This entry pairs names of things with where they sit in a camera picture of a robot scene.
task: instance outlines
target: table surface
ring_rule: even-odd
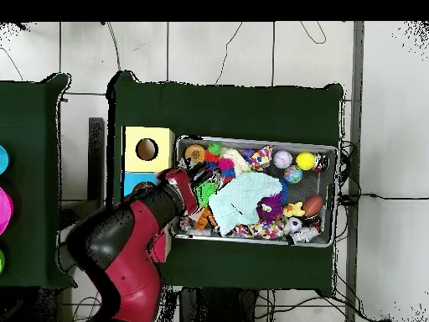
[[[55,264],[59,230],[57,105],[66,74],[40,83],[0,81],[0,144],[10,157],[0,186],[13,218],[0,236],[5,268],[0,286],[74,285]]]
[[[122,126],[169,127],[176,136],[338,146],[340,85],[193,86],[134,78],[124,71],[109,85],[109,120],[115,120],[114,201],[120,198]],[[167,262],[159,267],[172,285],[318,289],[330,295],[332,262],[333,246],[173,239]]]

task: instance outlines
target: green toy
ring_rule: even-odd
[[[220,155],[220,151],[222,150],[222,147],[220,146],[219,142],[212,142],[207,147],[207,150],[214,155]]]
[[[4,254],[3,254],[3,251],[0,249],[0,274],[2,274],[3,269],[4,269]]]
[[[197,186],[196,190],[199,205],[206,207],[209,204],[209,197],[218,190],[218,185],[213,182],[204,181]]]

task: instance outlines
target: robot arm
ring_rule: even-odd
[[[101,308],[94,319],[154,321],[160,277],[147,245],[175,216],[197,210],[193,187],[209,176],[200,173],[204,168],[164,171],[159,185],[98,210],[70,231],[59,247],[59,265],[68,271],[77,264],[100,292]]]

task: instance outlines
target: brown football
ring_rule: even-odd
[[[313,217],[317,215],[322,208],[323,208],[323,197],[320,195],[314,195],[308,198],[304,202],[304,205],[302,206],[302,209],[305,211],[306,217]]]

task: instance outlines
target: yellow cube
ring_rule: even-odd
[[[171,168],[173,145],[174,133],[168,128],[126,126],[125,171],[152,173]]]

